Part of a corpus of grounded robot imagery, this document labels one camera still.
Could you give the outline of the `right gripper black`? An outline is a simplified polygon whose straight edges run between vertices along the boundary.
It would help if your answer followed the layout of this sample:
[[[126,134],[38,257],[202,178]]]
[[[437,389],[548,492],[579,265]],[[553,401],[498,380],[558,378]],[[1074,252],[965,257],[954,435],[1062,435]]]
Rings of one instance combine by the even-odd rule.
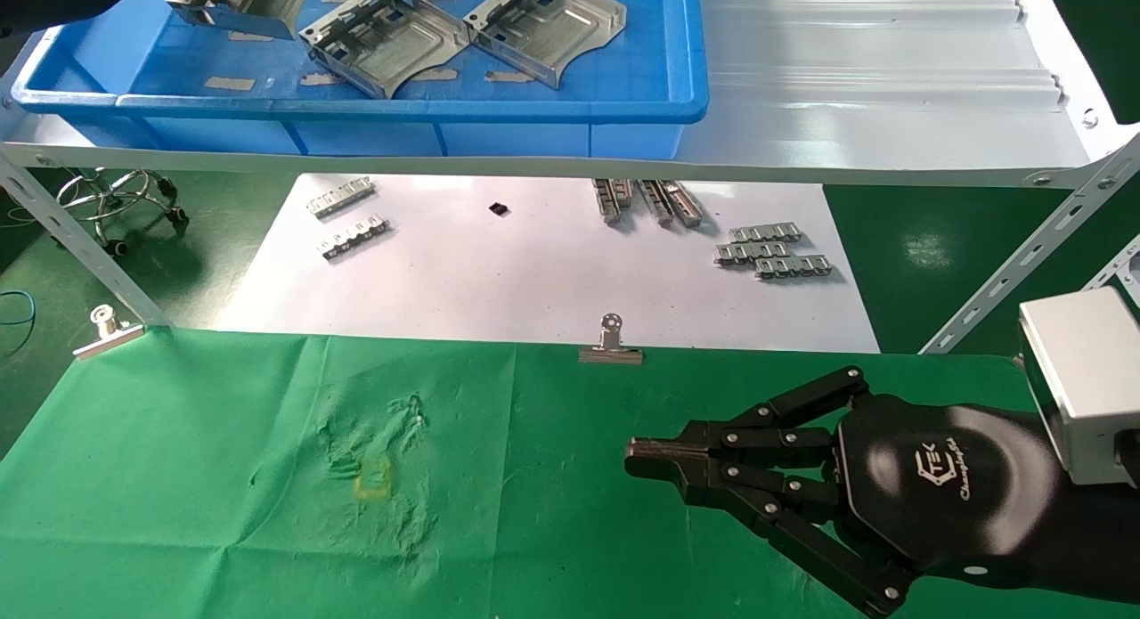
[[[724,462],[813,469],[832,433],[811,422],[868,389],[864,372],[846,366],[733,420],[690,420],[671,439],[634,437],[627,473],[671,482],[689,506],[724,510],[862,614],[894,614],[917,576],[890,559],[861,557],[823,530],[840,518],[834,486],[795,490],[774,470]],[[1031,538],[1060,477],[1034,413],[871,396],[839,421],[837,440],[850,513],[917,575],[1031,586],[1041,571]]]

